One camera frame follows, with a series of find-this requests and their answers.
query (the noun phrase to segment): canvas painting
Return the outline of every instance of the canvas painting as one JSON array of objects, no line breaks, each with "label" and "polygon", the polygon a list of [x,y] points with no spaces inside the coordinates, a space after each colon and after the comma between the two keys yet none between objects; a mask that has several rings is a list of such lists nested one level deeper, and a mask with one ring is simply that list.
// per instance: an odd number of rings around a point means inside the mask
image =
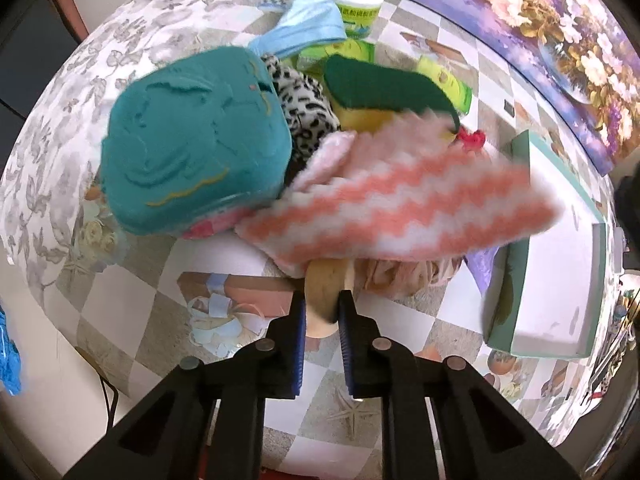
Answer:
[{"label": "canvas painting", "polygon": [[601,0],[414,0],[529,80],[604,175],[640,144],[640,58]]}]

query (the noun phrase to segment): blue cloth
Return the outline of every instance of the blue cloth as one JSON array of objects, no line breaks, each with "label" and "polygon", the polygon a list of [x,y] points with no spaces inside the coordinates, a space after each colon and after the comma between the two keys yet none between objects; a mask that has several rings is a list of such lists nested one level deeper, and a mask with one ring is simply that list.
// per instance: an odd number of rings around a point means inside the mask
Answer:
[{"label": "blue cloth", "polygon": [[255,38],[248,47],[258,56],[285,58],[311,45],[346,39],[342,15],[333,0],[290,0],[275,28]]},{"label": "blue cloth", "polygon": [[22,390],[20,385],[20,354],[15,343],[9,339],[6,329],[6,315],[0,308],[0,381],[11,395]]}]

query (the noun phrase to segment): beige fabric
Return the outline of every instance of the beige fabric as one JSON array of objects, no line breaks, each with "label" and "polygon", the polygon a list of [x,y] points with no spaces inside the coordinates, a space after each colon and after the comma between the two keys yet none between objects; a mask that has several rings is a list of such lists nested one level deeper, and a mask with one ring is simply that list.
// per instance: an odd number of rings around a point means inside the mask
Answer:
[{"label": "beige fabric", "polygon": [[312,260],[306,269],[306,336],[329,337],[338,330],[338,294],[353,292],[353,260]]},{"label": "beige fabric", "polygon": [[364,290],[390,300],[412,296],[423,287],[445,285],[458,272],[462,257],[431,262],[360,260],[358,272],[364,276]]}]

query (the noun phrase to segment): teal fabric pouch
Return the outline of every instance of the teal fabric pouch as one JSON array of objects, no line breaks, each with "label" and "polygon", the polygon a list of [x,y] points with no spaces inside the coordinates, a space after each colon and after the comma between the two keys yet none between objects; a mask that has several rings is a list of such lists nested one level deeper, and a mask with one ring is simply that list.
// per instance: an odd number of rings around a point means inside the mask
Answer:
[{"label": "teal fabric pouch", "polygon": [[282,189],[291,136],[251,51],[219,47],[133,82],[113,106],[100,179],[127,231],[180,234]]}]

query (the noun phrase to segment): pink and white striped cloth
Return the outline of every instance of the pink and white striped cloth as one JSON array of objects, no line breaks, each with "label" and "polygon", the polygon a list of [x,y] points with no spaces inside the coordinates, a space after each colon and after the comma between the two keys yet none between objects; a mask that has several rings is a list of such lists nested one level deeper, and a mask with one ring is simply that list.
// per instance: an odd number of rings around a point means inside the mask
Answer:
[{"label": "pink and white striped cloth", "polygon": [[403,114],[375,136],[331,134],[282,198],[236,232],[302,277],[316,258],[437,260],[552,225],[559,207],[528,168],[448,146],[449,127]]}]

